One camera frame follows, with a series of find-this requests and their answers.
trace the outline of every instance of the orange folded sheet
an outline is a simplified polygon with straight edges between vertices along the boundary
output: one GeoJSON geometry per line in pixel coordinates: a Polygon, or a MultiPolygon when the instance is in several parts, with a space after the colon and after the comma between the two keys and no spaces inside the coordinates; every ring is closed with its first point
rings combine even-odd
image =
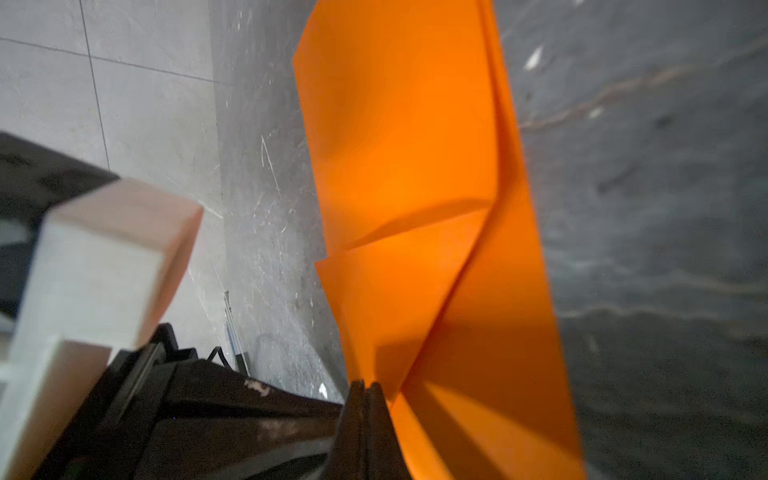
{"type": "Polygon", "coordinates": [[[319,0],[293,58],[350,379],[415,478],[584,478],[487,0],[319,0]]]}

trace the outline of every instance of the gray tile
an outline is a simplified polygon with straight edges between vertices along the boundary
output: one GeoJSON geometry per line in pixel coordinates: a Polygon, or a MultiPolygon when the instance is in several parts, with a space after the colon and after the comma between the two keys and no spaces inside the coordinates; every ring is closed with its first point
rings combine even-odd
{"type": "Polygon", "coordinates": [[[83,0],[91,55],[213,78],[207,0],[83,0]]]}
{"type": "Polygon", "coordinates": [[[202,357],[221,346],[234,365],[224,312],[226,277],[223,220],[206,212],[187,273],[162,321],[174,326],[180,348],[197,348],[202,357]]]}
{"type": "Polygon", "coordinates": [[[78,0],[0,2],[0,37],[88,53],[78,0]]]}
{"type": "Polygon", "coordinates": [[[0,129],[106,168],[88,57],[0,41],[0,129]]]}
{"type": "Polygon", "coordinates": [[[93,63],[112,170],[193,198],[221,217],[213,84],[93,63]]]}
{"type": "Polygon", "coordinates": [[[221,345],[229,352],[213,84],[96,59],[94,76],[112,170],[206,207],[187,274],[164,321],[174,325],[182,347],[207,355],[221,345]]]}

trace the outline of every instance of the dark marble wall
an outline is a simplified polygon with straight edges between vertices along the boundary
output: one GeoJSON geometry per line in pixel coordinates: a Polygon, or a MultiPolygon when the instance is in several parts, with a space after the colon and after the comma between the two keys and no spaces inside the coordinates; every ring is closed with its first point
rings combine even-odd
{"type": "Polygon", "coordinates": [[[592,472],[767,477],[768,4],[495,6],[592,472]]]}

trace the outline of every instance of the black plastic part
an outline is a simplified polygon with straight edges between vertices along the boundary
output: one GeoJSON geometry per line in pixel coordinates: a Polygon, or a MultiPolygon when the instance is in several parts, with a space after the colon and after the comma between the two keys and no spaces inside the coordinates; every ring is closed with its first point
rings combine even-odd
{"type": "Polygon", "coordinates": [[[330,416],[338,403],[284,392],[209,362],[180,363],[165,399],[176,416],[330,416]]]}
{"type": "Polygon", "coordinates": [[[381,385],[352,382],[323,479],[410,480],[381,385]]]}
{"type": "Polygon", "coordinates": [[[257,473],[247,480],[284,480],[285,478],[307,478],[318,472],[326,462],[328,455],[311,455],[299,457],[288,462],[270,468],[266,472],[257,473]]]}
{"type": "Polygon", "coordinates": [[[379,384],[353,382],[341,406],[194,352],[162,325],[140,352],[118,353],[35,478],[410,478],[379,384]]]}
{"type": "Polygon", "coordinates": [[[247,355],[248,354],[245,352],[235,355],[235,365],[237,366],[237,371],[245,376],[248,376],[247,355]]]}
{"type": "Polygon", "coordinates": [[[125,412],[111,442],[94,445],[93,461],[85,470],[84,480],[133,478],[175,368],[175,363],[167,363],[152,369],[144,388],[125,412]]]}
{"type": "Polygon", "coordinates": [[[366,390],[366,457],[369,480],[409,480],[395,426],[389,416],[382,386],[374,382],[366,390]]]}
{"type": "MultiPolygon", "coordinates": [[[[0,312],[18,313],[45,212],[103,187],[118,176],[0,131],[0,220],[26,238],[0,244],[0,312]]],[[[0,237],[3,223],[0,223],[0,237]]]]}
{"type": "Polygon", "coordinates": [[[366,477],[364,448],[365,384],[357,380],[349,386],[349,394],[336,429],[336,441],[328,454],[323,480],[332,478],[364,480],[366,477]]]}
{"type": "Polygon", "coordinates": [[[118,352],[32,478],[59,478],[64,474],[71,458],[80,457],[85,453],[91,433],[104,418],[112,399],[123,386],[139,355],[139,352],[125,350],[118,352]]]}
{"type": "Polygon", "coordinates": [[[330,417],[164,419],[134,478],[249,478],[297,457],[326,454],[335,426],[330,417]]]}

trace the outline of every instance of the orange panel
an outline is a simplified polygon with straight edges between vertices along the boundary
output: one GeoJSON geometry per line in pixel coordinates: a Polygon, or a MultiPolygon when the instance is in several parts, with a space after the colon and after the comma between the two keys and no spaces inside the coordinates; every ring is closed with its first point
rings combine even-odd
{"type": "Polygon", "coordinates": [[[294,68],[318,271],[411,473],[584,478],[490,1],[319,0],[294,68]]]}
{"type": "Polygon", "coordinates": [[[491,85],[472,2],[321,0],[293,65],[329,256],[495,199],[491,85]]]}

